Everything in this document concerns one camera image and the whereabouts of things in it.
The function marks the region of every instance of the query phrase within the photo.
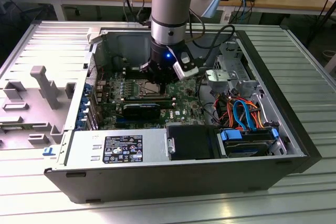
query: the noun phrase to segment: warning label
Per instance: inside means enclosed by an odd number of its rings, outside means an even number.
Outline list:
[[[105,137],[103,162],[142,162],[142,135]]]

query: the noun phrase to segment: blue tab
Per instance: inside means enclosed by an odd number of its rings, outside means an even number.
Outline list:
[[[275,128],[272,129],[272,134],[273,134],[275,139],[277,139],[279,137],[279,133],[278,133],[277,129],[275,129]]]
[[[44,148],[42,155],[43,156],[55,156],[56,154],[53,153],[52,147],[47,147],[47,148]]]
[[[80,110],[80,112],[82,112],[82,111],[84,111],[84,110],[86,110],[87,109],[87,107],[84,105],[84,104],[80,104],[79,105],[79,110]]]
[[[77,120],[76,121],[76,126],[79,126],[79,127],[84,127],[85,125],[85,122],[81,121],[81,120]]]
[[[226,130],[225,133],[229,140],[239,140],[243,138],[239,130]]]
[[[82,97],[82,99],[80,99],[80,102],[82,102],[82,103],[88,103],[89,102],[89,99],[88,98],[86,98],[86,97]]]
[[[222,131],[221,134],[220,134],[220,136],[221,136],[221,138],[222,138],[222,141],[227,140],[227,136],[226,136],[225,131]]]

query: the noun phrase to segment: gray plastic bracket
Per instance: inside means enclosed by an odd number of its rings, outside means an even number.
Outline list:
[[[51,129],[50,136],[56,144],[60,144],[62,142],[63,133],[59,132],[55,125]]]
[[[28,141],[31,144],[48,144],[49,139],[45,134],[30,134]]]
[[[59,103],[55,96],[55,84],[49,83],[45,73],[46,73],[45,66],[33,66],[30,71],[30,75],[35,78],[41,88],[41,92],[43,93],[44,97],[46,98],[49,106],[52,110],[56,110],[59,107]]]

